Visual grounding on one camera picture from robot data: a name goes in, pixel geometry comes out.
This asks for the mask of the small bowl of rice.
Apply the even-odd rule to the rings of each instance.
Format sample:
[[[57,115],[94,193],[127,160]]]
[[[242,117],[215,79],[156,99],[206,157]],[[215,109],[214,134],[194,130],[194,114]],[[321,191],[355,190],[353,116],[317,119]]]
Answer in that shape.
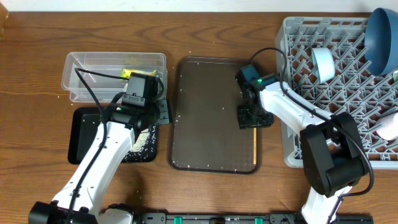
[[[335,76],[335,65],[328,48],[312,48],[312,60],[315,74],[320,83],[325,83]]]

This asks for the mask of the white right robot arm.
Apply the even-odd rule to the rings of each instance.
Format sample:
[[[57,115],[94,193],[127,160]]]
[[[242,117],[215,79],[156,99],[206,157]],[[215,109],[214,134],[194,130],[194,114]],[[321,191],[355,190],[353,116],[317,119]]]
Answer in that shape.
[[[307,223],[333,223],[343,197],[369,172],[353,117],[321,110],[274,75],[261,77],[252,64],[240,68],[235,79],[245,99],[237,108],[240,129],[268,128],[277,116],[300,136],[311,186],[301,214]]]

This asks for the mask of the wooden chopstick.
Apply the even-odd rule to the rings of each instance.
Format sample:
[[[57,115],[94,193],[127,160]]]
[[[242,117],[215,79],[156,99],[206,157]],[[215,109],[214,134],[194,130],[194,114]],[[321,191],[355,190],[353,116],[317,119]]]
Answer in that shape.
[[[253,164],[257,164],[257,128],[253,130]]]

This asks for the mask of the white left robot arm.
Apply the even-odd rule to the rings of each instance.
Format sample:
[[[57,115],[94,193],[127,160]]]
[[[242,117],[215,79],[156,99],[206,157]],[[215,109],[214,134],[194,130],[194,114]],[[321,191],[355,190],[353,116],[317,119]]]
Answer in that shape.
[[[164,84],[154,72],[133,72],[124,80],[127,90],[99,109],[96,136],[77,170],[50,203],[35,203],[29,223],[134,222],[133,212],[123,204],[102,212],[104,195],[140,133],[172,119],[169,102],[162,98]]]

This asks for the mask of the mint green small bowl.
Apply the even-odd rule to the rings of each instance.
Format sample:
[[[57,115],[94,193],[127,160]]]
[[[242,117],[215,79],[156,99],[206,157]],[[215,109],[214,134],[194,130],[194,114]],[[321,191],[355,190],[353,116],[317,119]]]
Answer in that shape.
[[[394,73],[393,73],[393,80],[394,80],[394,82],[398,82],[398,71],[397,70],[394,71]]]

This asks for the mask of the dark blue bowl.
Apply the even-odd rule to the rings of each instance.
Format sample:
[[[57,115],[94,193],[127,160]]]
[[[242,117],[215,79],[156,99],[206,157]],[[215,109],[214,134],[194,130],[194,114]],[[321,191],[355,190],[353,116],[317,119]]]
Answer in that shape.
[[[375,76],[385,75],[397,67],[397,12],[379,7],[369,17],[365,31],[366,60]]]

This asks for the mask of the green yellow snack wrapper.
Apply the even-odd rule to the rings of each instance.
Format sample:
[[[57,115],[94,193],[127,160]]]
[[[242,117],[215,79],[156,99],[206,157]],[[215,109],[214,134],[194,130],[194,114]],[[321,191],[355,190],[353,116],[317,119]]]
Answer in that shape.
[[[145,70],[133,70],[133,69],[126,69],[126,68],[122,69],[121,77],[130,78],[132,75],[147,75],[147,76],[154,77],[157,75],[157,70],[145,71]]]

